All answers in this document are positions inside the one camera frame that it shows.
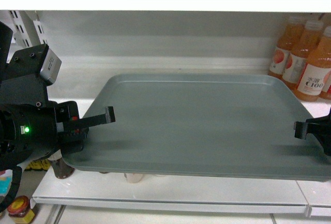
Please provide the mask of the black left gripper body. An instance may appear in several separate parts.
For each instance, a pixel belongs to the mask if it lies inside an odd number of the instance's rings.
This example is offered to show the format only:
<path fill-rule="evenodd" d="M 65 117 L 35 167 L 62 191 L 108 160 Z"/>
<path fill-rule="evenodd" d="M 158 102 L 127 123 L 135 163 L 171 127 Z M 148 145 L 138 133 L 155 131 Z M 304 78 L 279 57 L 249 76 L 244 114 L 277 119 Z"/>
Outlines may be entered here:
<path fill-rule="evenodd" d="M 55 104 L 55 119 L 57 124 L 57 146 L 62 155 L 81 152 L 88 128 L 78 128 L 75 125 L 80 119 L 78 105 L 75 101 Z"/>

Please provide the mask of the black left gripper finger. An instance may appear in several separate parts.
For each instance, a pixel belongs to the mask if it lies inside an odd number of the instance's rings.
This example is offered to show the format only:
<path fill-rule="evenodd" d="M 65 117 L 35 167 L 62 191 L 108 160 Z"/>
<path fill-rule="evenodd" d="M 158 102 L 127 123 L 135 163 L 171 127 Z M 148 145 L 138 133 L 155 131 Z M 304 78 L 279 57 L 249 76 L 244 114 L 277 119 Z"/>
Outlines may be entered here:
<path fill-rule="evenodd" d="M 115 113 L 112 106 L 105 107 L 105 114 L 86 117 L 78 120 L 79 128 L 87 128 L 115 122 Z"/>

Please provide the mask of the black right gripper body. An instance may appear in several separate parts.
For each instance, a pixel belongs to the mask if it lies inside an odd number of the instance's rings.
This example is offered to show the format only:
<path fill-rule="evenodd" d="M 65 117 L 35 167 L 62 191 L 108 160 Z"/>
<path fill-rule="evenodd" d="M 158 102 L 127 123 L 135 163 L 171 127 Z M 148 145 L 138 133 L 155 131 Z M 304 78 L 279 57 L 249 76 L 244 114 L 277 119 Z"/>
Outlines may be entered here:
<path fill-rule="evenodd" d="M 323 117 L 307 119 L 306 123 L 307 133 L 314 135 L 322 146 L 324 154 L 330 156 L 330 112 Z"/>

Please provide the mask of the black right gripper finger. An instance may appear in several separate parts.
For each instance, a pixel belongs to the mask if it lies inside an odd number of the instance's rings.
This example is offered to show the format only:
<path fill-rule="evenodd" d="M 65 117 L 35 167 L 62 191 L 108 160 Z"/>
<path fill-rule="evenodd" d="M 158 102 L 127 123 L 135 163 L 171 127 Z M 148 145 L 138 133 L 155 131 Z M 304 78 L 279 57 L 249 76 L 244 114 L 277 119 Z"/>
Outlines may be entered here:
<path fill-rule="evenodd" d="M 307 136 L 307 123 L 306 122 L 295 122 L 294 123 L 295 138 L 306 139 Z"/>

